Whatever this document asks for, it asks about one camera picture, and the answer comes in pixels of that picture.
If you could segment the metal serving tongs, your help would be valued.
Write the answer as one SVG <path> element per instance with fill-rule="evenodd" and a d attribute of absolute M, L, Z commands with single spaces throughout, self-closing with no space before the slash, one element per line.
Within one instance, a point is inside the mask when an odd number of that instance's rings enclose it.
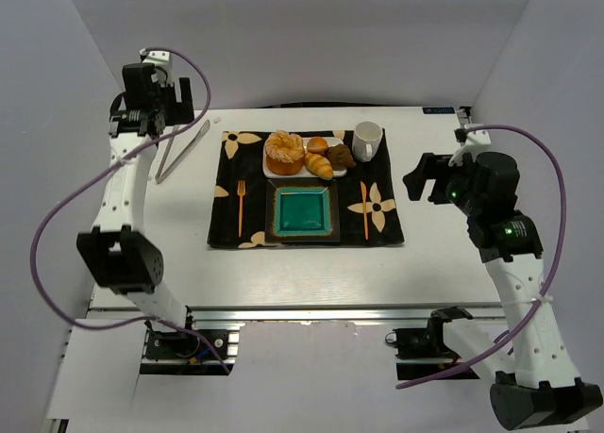
<path fill-rule="evenodd" d="M 166 144 L 164 152 L 159 162 L 159 167 L 155 173 L 154 179 L 157 184 L 164 182 L 176 169 L 176 167 L 192 152 L 197 144 L 210 130 L 210 121 L 206 120 L 197 130 L 193 138 L 181 149 L 172 161 L 168 161 L 170 152 L 174 145 L 174 138 L 170 138 Z"/>

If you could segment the large sugared ring bread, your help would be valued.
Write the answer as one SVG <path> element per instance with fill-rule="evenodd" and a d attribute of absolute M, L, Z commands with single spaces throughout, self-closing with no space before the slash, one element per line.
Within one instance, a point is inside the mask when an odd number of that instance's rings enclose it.
<path fill-rule="evenodd" d="M 277 175 L 297 174 L 305 163 L 305 154 L 303 140 L 295 133 L 278 130 L 265 142 L 266 165 Z"/>

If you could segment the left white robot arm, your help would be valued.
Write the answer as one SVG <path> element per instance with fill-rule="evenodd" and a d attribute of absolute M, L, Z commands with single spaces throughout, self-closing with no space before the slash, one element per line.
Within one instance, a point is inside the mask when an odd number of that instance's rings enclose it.
<path fill-rule="evenodd" d="M 88 232 L 77 236 L 76 248 L 94 281 L 122 295 L 143 314 L 185 326 L 188 310 L 163 280 L 164 260 L 143 231 L 148 177 L 158 151 L 155 140 L 168 125 L 193 120 L 189 79 L 175 83 L 172 64 L 146 58 L 122 70 L 125 90 L 109 113 L 109 175 L 101 207 Z"/>

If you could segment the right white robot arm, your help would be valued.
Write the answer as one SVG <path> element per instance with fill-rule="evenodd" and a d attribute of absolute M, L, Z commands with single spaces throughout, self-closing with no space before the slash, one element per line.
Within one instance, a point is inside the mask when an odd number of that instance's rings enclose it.
<path fill-rule="evenodd" d="M 435 205 L 452 204 L 467 218 L 468 235 L 498 293 L 508 332 L 493 341 L 462 308 L 431 313 L 429 347 L 461 358 L 489 383 L 499 424 L 508 431 L 570 425 L 603 404 L 601 389 L 582 380 L 570 358 L 546 297 L 543 246 L 534 222 L 516 209 L 516 161 L 497 152 L 425 153 L 404 176 L 409 198 L 421 198 L 427 181 Z"/>

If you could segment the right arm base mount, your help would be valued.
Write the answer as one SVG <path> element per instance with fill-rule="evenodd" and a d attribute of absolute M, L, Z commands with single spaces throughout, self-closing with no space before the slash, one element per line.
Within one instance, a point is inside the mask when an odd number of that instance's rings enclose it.
<path fill-rule="evenodd" d="M 397 379 L 406 382 L 460 367 L 461 357 L 444 343 L 443 325 L 473 319 L 465 308 L 440 308 L 430 313 L 425 326 L 407 326 L 389 332 L 384 341 L 395 350 Z"/>

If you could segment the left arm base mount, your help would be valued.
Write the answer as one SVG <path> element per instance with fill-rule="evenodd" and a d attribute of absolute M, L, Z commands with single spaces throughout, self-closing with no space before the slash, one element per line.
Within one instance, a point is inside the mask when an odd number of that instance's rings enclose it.
<path fill-rule="evenodd" d="M 228 376 L 238 354 L 239 325 L 189 319 L 199 339 L 146 322 L 140 375 Z"/>

